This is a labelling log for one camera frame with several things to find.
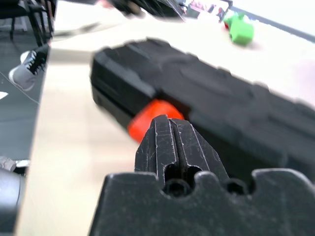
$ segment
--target wooden table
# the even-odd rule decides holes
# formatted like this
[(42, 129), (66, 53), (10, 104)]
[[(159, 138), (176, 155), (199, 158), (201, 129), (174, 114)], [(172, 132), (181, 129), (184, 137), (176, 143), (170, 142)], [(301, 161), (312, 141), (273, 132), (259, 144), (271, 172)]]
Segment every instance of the wooden table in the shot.
[[(66, 24), (89, 23), (81, 20), (82, 10), (86, 18), (100, 13), (95, 6), (60, 1), (56, 33)], [(18, 236), (86, 236), (104, 177), (133, 171), (137, 144), (92, 100), (90, 62), (102, 47), (160, 38), (248, 81), (315, 105), (315, 47), (303, 39), (256, 25), (253, 44), (242, 48), (217, 23), (167, 22), (148, 15), (127, 20), (116, 10), (102, 11), (98, 31), (52, 44)]]

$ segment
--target red object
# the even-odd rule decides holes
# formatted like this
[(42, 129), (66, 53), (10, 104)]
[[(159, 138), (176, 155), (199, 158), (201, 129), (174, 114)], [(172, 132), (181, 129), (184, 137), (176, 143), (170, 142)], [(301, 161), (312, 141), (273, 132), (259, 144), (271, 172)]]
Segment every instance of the red object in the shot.
[(128, 125), (129, 135), (137, 142), (141, 142), (151, 121), (160, 115), (167, 115), (169, 119), (184, 119), (184, 116), (170, 103), (163, 100), (154, 100), (139, 112)]
[(228, 24), (224, 23), (225, 28), (228, 30)]

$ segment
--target shoe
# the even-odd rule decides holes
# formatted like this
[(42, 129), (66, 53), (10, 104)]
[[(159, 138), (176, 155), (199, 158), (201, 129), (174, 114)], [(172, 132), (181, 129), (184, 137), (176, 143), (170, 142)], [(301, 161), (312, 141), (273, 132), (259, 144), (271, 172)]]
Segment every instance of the shoe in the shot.
[(46, 60), (40, 53), (31, 51), (21, 65), (9, 72), (10, 82), (24, 91), (30, 91), (36, 79), (43, 74)]
[(28, 58), (30, 58), (31, 56), (31, 52), (30, 51), (26, 51), (26, 52), (23, 52), (20, 56), (20, 61), (21, 61), (21, 64)]

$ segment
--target green object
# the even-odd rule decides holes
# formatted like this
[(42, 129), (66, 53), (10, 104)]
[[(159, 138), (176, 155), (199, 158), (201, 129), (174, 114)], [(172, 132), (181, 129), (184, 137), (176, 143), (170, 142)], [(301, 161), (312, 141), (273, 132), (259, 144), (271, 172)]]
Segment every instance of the green object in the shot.
[(233, 15), (224, 19), (225, 25), (228, 25), (232, 42), (240, 45), (249, 44), (254, 36), (254, 27), (244, 21), (245, 14)]

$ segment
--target gray floor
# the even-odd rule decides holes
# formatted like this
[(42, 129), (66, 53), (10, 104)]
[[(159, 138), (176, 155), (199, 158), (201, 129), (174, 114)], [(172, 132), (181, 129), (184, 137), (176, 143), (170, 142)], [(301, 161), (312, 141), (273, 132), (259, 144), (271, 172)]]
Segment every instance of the gray floor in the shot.
[(36, 47), (32, 32), (16, 32), (13, 42), (8, 32), (0, 32), (0, 91), (8, 95), (0, 100), (0, 155), (14, 160), (27, 159), (32, 144), (42, 78), (27, 92), (31, 99), (8, 80), (9, 71), (20, 63), (20, 54)]

